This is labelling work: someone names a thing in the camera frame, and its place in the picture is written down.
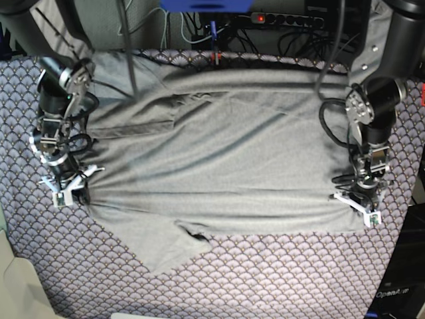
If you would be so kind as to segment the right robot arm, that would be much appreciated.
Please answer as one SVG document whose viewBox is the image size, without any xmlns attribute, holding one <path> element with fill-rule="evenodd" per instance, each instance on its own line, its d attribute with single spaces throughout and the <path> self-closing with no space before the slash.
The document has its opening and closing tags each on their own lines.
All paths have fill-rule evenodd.
<svg viewBox="0 0 425 319">
<path fill-rule="evenodd" d="M 90 202 L 88 180 L 101 168 L 78 161 L 93 144 L 86 133 L 99 100 L 89 91 L 93 47 L 73 1 L 2 1 L 1 22 L 37 58 L 39 106 L 29 143 L 51 171 L 42 177 L 56 208 Z"/>
</svg>

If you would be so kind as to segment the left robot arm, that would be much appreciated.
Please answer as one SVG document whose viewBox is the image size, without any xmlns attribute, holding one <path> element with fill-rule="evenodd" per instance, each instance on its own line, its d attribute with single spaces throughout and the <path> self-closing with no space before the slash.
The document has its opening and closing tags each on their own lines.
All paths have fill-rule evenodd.
<svg viewBox="0 0 425 319">
<path fill-rule="evenodd" d="M 334 177 L 337 192 L 332 198 L 360 213 L 366 227 L 382 222 L 378 207 L 388 183 L 389 138 L 396 122 L 396 105 L 407 96 L 407 78 L 414 73 L 424 50 L 424 2 L 387 1 L 392 9 L 381 61 L 362 82 L 349 87 L 345 99 L 324 98 L 319 122 L 338 146 L 348 151 L 353 172 Z M 325 121 L 325 110 L 344 108 L 347 137 L 339 140 Z"/>
</svg>

